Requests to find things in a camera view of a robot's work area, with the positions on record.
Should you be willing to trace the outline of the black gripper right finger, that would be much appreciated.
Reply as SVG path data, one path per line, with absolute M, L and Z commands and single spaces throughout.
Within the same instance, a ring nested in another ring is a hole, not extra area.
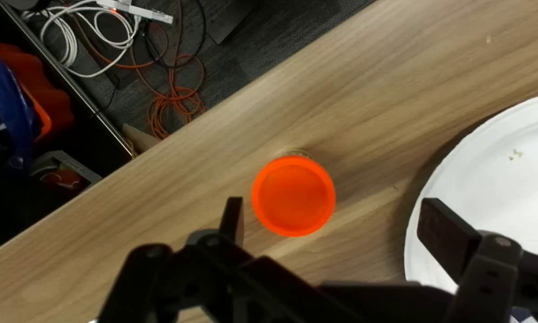
M 426 198 L 417 237 L 458 284 L 445 323 L 510 323 L 513 309 L 538 322 L 538 253 L 481 232 L 438 198 Z

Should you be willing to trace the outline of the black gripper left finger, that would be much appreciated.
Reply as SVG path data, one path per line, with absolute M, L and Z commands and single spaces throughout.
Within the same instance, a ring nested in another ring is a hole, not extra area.
M 178 323 L 189 309 L 201 309 L 216 323 L 363 323 L 273 259 L 248 253 L 243 230 L 243 200 L 228 198 L 221 225 L 194 232 L 182 250 L 135 248 L 97 323 Z

